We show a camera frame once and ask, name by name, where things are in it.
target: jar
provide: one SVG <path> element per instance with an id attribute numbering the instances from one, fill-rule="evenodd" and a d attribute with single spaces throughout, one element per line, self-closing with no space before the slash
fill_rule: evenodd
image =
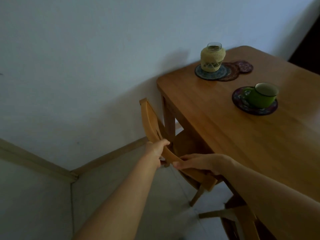
<path id="1" fill-rule="evenodd" d="M 201 68 L 206 72 L 218 71 L 226 56 L 226 50 L 222 44 L 211 42 L 201 51 Z"/>

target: table top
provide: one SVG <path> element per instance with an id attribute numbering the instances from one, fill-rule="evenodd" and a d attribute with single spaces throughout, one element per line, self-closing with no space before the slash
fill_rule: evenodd
<path id="1" fill-rule="evenodd" d="M 224 62 L 235 60 L 253 71 L 207 81 L 194 74 L 196 62 L 158 78 L 158 88 L 215 153 L 320 202 L 320 76 L 249 46 L 226 52 Z M 250 115 L 231 100 L 235 89 L 259 82 L 279 87 L 273 114 Z"/>

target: hand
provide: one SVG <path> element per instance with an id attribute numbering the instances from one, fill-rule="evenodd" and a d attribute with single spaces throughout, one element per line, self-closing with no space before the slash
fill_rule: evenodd
<path id="1" fill-rule="evenodd" d="M 180 157 L 185 161 L 175 161 L 172 165 L 176 169 L 196 168 L 211 170 L 215 175 L 221 174 L 221 165 L 233 159 L 223 154 L 190 154 Z"/>
<path id="2" fill-rule="evenodd" d="M 148 141 L 146 143 L 146 150 L 144 152 L 144 156 L 148 158 L 148 160 L 156 160 L 157 167 L 161 166 L 159 158 L 161 157 L 163 147 L 169 145 L 170 142 L 167 139 L 162 139 L 155 143 Z"/>

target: cup handle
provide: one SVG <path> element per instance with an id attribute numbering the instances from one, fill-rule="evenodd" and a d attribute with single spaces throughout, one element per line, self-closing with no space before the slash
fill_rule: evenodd
<path id="1" fill-rule="evenodd" d="M 249 87 L 248 87 L 248 88 L 245 88 L 245 89 L 242 90 L 241 96 L 242 96 L 243 98 L 246 98 L 246 97 L 249 96 L 250 93 L 249 93 L 249 94 L 246 94 L 245 92 L 247 92 L 247 91 L 250 91 L 250 92 L 251 92 L 251 91 L 253 91 L 253 90 L 254 90 L 254 88 L 249 88 Z"/>

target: right arm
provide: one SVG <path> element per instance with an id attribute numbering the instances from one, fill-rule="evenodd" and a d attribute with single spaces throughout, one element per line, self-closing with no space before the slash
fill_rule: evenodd
<path id="1" fill-rule="evenodd" d="M 320 237 L 320 203 L 222 154 L 192 154 L 177 169 L 208 169 L 224 176 L 278 239 Z"/>

